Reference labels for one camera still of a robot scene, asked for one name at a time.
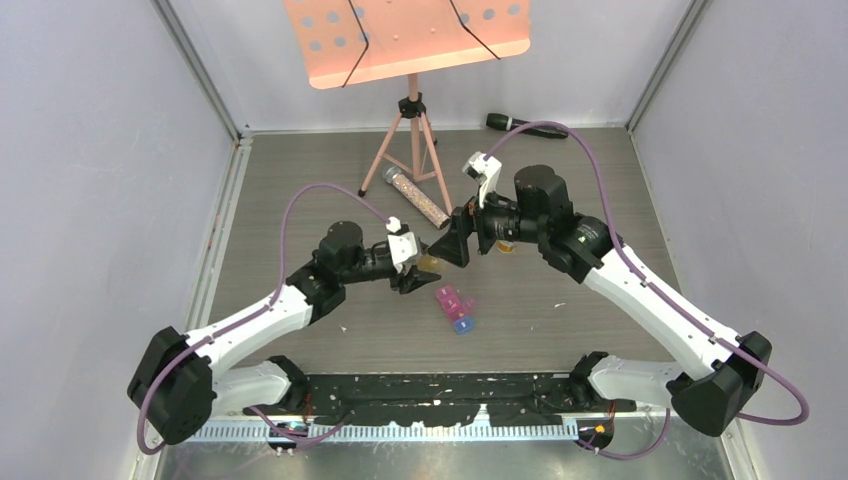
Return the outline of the small amber pill bottle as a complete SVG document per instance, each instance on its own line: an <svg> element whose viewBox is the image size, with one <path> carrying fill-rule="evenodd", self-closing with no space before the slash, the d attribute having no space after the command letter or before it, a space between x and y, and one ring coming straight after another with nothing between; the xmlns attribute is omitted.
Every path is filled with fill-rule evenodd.
<svg viewBox="0 0 848 480"><path fill-rule="evenodd" d="M443 263L440 259L431 255L424 255L418 261L416 266L425 272L440 274L444 270Z"/></svg>

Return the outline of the white vitamin pill bottle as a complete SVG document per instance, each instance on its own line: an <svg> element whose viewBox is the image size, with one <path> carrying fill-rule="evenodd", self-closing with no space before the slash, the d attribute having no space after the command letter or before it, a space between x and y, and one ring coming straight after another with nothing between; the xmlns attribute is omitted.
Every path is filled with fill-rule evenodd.
<svg viewBox="0 0 848 480"><path fill-rule="evenodd" d="M510 241L498 240L496 242L497 249L502 253L512 253L515 251L515 244Z"/></svg>

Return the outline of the pink blue weekly pill organizer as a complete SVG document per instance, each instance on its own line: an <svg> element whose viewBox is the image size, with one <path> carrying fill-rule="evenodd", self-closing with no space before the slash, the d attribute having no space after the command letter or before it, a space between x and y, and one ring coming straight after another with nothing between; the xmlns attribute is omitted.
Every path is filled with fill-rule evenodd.
<svg viewBox="0 0 848 480"><path fill-rule="evenodd" d="M441 310L458 335L471 332L474 328L472 314L476 301L472 297L461 297L453 286L443 286L435 291Z"/></svg>

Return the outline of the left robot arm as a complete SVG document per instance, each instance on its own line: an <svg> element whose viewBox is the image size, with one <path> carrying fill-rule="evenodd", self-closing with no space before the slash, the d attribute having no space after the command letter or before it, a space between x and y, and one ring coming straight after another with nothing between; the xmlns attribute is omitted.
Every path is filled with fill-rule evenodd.
<svg viewBox="0 0 848 480"><path fill-rule="evenodd" d="M282 286L253 305L207 327L180 333L172 327L150 340L127 388L139 410L139 430L151 425L166 445L179 444L217 415L273 405L298 412L308 380L287 357L253 367L239 362L271 341L329 315L346 299L349 284L386 280L401 295L439 280L418 263L428 244L391 219L387 237L367 247L351 221L332 224L311 259Z"/></svg>

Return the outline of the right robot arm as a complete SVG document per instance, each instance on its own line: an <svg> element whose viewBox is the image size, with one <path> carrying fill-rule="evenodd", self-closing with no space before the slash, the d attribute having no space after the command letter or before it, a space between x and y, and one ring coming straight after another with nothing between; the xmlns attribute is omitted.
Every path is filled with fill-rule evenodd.
<svg viewBox="0 0 848 480"><path fill-rule="evenodd" d="M633 250L614 248L599 218L574 210L564 179L546 165L514 177L516 197L495 192L496 167L466 166L478 192L454 208L449 230L431 255L464 268L475 234L486 254L498 241L531 243L546 263L604 296L635 320L672 356L670 362L629 361L595 351L573 368L571 397L584 410L627 399L672 409L690 427L720 436L756 393L773 347L762 334L740 335L695 308L654 275Z"/></svg>

